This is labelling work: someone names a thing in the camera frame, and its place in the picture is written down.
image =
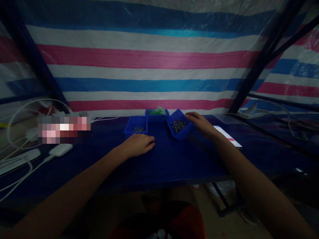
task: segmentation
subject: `metal screw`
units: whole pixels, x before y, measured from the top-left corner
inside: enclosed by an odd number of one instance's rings
[[[140,127],[140,126],[135,126],[133,132],[145,132],[146,131],[146,127]]]
[[[182,129],[184,129],[187,126],[187,124],[180,119],[177,121],[170,122],[170,123],[171,123],[171,127],[173,128],[175,134],[178,134]]]

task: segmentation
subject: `power strip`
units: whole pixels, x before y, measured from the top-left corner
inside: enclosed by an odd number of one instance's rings
[[[10,172],[18,167],[23,166],[27,163],[25,158],[27,158],[30,162],[41,155],[39,149],[32,149],[26,153],[20,154],[14,158],[7,159],[0,163],[0,175],[3,175],[7,172]]]
[[[253,118],[258,118],[258,117],[261,117],[261,116],[264,116],[265,112],[259,112],[259,111],[253,111],[252,113],[250,114],[247,114],[243,111],[238,111],[237,112],[237,116],[239,116],[240,118],[243,118],[243,119],[253,119]]]

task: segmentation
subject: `blue storage box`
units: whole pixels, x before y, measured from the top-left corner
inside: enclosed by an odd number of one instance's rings
[[[169,111],[165,109],[166,115],[149,115],[151,111],[155,109],[147,109],[145,110],[145,116],[148,117],[149,122],[165,122],[169,117]]]
[[[177,121],[177,120],[182,120],[184,121],[187,126],[182,129],[179,133],[175,134],[173,128],[171,127],[171,122]],[[186,138],[192,131],[195,130],[195,126],[192,122],[190,122],[185,115],[183,114],[180,109],[176,110],[174,113],[172,113],[171,116],[169,116],[166,120],[168,127],[173,135],[174,138],[177,138],[179,141],[183,140]]]
[[[146,127],[146,131],[134,132],[134,129],[136,126],[139,126],[141,128]],[[147,134],[147,132],[148,132],[147,116],[131,116],[124,130],[124,134],[126,138],[129,138],[131,135],[135,133]]]

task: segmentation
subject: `hand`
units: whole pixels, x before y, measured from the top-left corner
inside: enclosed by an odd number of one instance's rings
[[[211,138],[211,136],[218,132],[217,129],[214,128],[214,126],[208,122],[208,120],[196,113],[196,112],[188,112],[185,114],[185,117],[194,123],[196,125],[197,130],[206,138]]]
[[[140,156],[150,151],[155,143],[155,138],[153,136],[148,136],[145,134],[133,134],[117,148],[126,158]]]

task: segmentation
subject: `white charger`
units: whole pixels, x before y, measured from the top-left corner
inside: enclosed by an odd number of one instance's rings
[[[43,160],[43,162],[48,162],[54,157],[61,157],[65,155],[68,151],[73,148],[72,144],[59,144],[50,150],[49,156]]]

